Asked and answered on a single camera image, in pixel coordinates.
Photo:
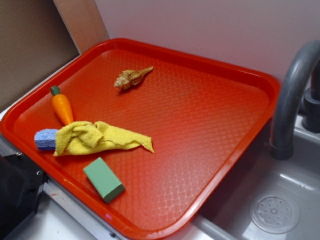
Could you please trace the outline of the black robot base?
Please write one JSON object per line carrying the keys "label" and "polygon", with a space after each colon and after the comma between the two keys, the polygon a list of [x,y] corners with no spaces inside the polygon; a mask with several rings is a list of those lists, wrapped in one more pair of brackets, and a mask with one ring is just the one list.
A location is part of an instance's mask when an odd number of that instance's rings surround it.
{"label": "black robot base", "polygon": [[0,238],[7,240],[38,211],[46,173],[25,154],[0,157]]}

